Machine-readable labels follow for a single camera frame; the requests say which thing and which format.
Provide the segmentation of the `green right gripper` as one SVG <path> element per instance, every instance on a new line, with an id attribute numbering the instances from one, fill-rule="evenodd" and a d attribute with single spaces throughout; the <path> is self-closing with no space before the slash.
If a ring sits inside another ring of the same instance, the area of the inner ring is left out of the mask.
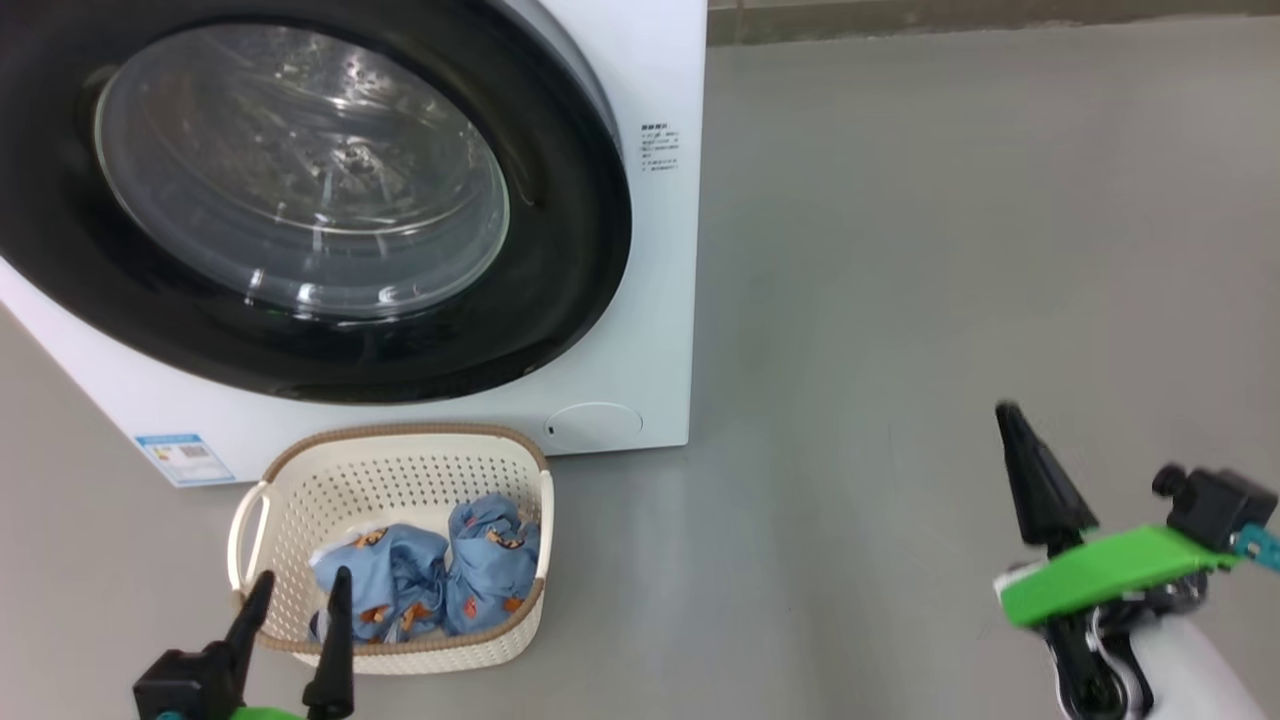
<path id="1" fill-rule="evenodd" d="M 1194 612 L 1210 577 L 1240 559 L 1167 527 L 1084 543 L 1098 520 L 1061 462 L 1018 404 L 997 404 L 995 418 L 1021 542 L 1050 556 L 1001 575 L 1005 618 L 1047 648 L 1062 717 L 1155 717 L 1155 661 L 1140 659 L 1137 635 Z"/>

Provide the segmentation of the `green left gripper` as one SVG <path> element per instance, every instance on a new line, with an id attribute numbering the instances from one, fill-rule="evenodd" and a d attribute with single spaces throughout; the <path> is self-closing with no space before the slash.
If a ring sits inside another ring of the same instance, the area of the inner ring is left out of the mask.
<path id="1" fill-rule="evenodd" d="M 219 691 L 244 691 L 257 634 L 268 618 L 275 573 L 262 571 L 242 603 L 223 641 L 215 643 Z M 328 601 L 329 624 L 312 680 L 303 691 L 307 719 L 347 719 L 355 711 L 352 577 L 337 570 Z M 232 720 L 305 720 L 278 707 L 241 707 Z"/>

